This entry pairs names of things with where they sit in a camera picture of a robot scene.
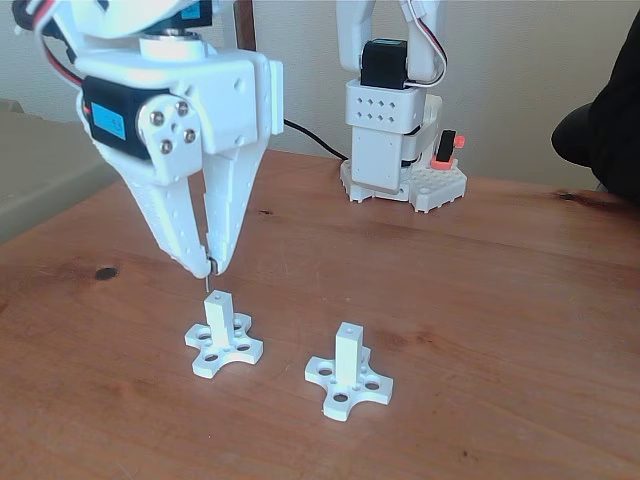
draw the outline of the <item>screw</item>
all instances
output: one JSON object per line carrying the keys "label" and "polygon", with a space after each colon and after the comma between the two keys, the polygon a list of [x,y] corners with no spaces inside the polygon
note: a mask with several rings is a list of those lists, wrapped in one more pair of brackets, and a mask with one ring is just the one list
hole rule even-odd
{"label": "screw", "polygon": [[189,113],[189,105],[187,105],[187,102],[180,101],[176,103],[176,110],[178,110],[178,115],[184,117]]}
{"label": "screw", "polygon": [[171,153],[172,150],[173,150],[173,143],[171,143],[171,140],[163,140],[162,143],[160,144],[160,151],[162,152],[162,154],[168,155]]}
{"label": "screw", "polygon": [[151,120],[152,125],[159,127],[164,123],[164,115],[162,114],[162,112],[151,112],[151,115],[149,115],[149,120]]}
{"label": "screw", "polygon": [[191,129],[184,131],[184,141],[185,143],[193,143],[196,139],[196,132]]}

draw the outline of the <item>white pegboard block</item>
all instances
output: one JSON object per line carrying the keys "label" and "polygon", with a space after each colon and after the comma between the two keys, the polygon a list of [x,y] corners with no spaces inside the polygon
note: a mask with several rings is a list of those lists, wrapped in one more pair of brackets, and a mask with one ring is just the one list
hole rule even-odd
{"label": "white pegboard block", "polygon": [[464,197],[467,177],[454,162],[451,170],[435,170],[420,162],[411,171],[409,202],[416,212],[440,208],[445,203]]}
{"label": "white pegboard block", "polygon": [[376,402],[388,405],[393,380],[369,366],[371,349],[362,346],[363,328],[343,322],[336,334],[336,359],[311,357],[304,371],[308,382],[325,389],[324,414],[344,422],[354,405]]}
{"label": "white pegboard block", "polygon": [[451,170],[434,170],[419,162],[411,171],[407,180],[400,182],[398,193],[378,192],[364,188],[353,181],[351,177],[351,163],[342,162],[340,180],[350,201],[362,203],[367,198],[385,198],[397,202],[410,202],[416,212],[427,213],[434,208],[440,208],[456,198],[464,197],[467,188],[467,177],[456,166]]}
{"label": "white pegboard block", "polygon": [[207,325],[195,324],[184,336],[185,343],[200,350],[193,373],[213,378],[224,365],[244,362],[255,365],[262,356],[260,340],[249,337],[251,317],[233,312],[231,294],[215,290],[204,301]]}

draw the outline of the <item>black object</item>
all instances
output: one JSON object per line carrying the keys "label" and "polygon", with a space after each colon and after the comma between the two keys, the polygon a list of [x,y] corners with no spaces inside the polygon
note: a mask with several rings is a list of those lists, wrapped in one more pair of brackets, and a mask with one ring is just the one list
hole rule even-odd
{"label": "black object", "polygon": [[640,13],[611,78],[588,113],[591,170],[609,190],[640,203]]}
{"label": "black object", "polygon": [[82,82],[85,114],[94,140],[142,160],[150,157],[138,138],[136,119],[143,103],[168,89],[143,90],[86,77]]}
{"label": "black object", "polygon": [[403,90],[407,81],[407,42],[379,38],[362,51],[360,83],[366,87]]}
{"label": "black object", "polygon": [[590,108],[590,103],[576,108],[558,124],[551,135],[551,145],[556,153],[566,161],[583,167],[591,166],[589,158]]}
{"label": "black object", "polygon": [[453,154],[453,141],[456,139],[455,130],[443,130],[440,135],[440,145],[438,145],[438,153],[436,153],[436,161],[447,163],[451,160]]}
{"label": "black object", "polygon": [[173,17],[162,20],[147,28],[146,33],[160,33],[167,28],[186,29],[196,27],[210,27],[213,25],[213,0],[200,0]]}

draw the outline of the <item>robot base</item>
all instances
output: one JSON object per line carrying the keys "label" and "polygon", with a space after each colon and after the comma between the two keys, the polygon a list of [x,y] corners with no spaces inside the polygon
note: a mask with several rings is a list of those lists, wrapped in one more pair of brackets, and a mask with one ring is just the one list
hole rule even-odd
{"label": "robot base", "polygon": [[400,181],[400,190],[396,194],[372,190],[354,183],[349,160],[342,162],[340,180],[352,202],[362,203],[367,198],[386,198],[410,202],[416,212],[427,213],[456,198],[464,197],[467,177],[456,164],[457,161],[454,161],[451,170],[435,170],[427,162],[419,161],[408,167],[408,174]]}
{"label": "robot base", "polygon": [[213,378],[227,363],[256,364],[262,356],[262,342],[247,335],[251,317],[233,312],[231,294],[214,290],[204,307],[208,325],[195,324],[184,336],[187,345],[200,350],[193,373]]}
{"label": "robot base", "polygon": [[393,380],[369,367],[371,349],[362,346],[363,328],[343,322],[336,334],[336,359],[311,357],[304,378],[324,388],[324,414],[344,422],[354,405],[376,402],[388,405]]}

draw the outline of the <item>black cable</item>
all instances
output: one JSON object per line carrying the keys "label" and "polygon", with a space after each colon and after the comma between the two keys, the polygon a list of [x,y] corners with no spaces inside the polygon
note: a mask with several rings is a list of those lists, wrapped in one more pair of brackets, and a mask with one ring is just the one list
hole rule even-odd
{"label": "black cable", "polygon": [[315,141],[318,145],[320,145],[322,148],[324,148],[327,152],[329,152],[331,155],[335,155],[336,157],[338,157],[340,160],[349,160],[349,157],[341,154],[339,151],[337,151],[335,148],[331,147],[327,142],[325,142],[324,140],[322,140],[319,136],[317,136],[315,133],[307,130],[306,128],[304,128],[301,125],[298,125],[297,123],[292,122],[291,120],[287,120],[286,118],[284,119],[284,124],[287,127],[291,127],[294,130],[298,130],[301,133],[304,133],[305,135],[307,135],[309,138],[311,138],[313,141]]}

